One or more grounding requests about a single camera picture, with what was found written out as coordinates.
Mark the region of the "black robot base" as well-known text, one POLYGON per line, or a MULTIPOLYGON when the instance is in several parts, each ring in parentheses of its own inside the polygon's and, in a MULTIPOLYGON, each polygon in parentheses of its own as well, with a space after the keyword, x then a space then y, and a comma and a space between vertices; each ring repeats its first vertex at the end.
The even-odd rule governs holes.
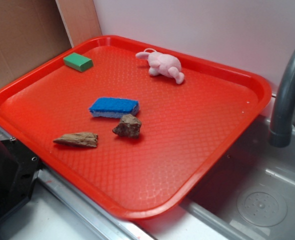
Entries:
POLYGON ((0 222, 31 200, 40 164, 21 141, 0 140, 0 222))

